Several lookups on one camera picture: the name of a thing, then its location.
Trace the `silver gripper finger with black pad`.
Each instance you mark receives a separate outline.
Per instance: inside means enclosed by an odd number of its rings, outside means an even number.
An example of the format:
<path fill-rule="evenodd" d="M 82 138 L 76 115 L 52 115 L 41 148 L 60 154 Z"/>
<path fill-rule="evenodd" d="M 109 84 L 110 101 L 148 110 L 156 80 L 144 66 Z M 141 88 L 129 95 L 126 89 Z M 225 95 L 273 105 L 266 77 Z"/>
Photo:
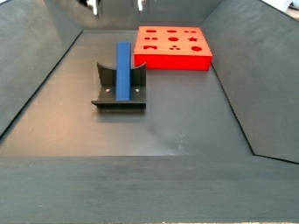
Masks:
<path fill-rule="evenodd" d="M 86 0 L 86 5 L 92 9 L 92 13 L 94 16 L 98 15 L 98 4 L 101 0 Z"/>

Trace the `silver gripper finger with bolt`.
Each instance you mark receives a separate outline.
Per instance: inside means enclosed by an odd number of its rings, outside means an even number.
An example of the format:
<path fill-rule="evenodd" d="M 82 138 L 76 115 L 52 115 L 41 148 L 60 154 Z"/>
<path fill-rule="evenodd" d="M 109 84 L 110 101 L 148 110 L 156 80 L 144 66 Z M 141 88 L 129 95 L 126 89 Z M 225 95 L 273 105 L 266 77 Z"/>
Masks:
<path fill-rule="evenodd" d="M 136 7 L 138 11 L 144 10 L 145 0 L 136 0 Z"/>

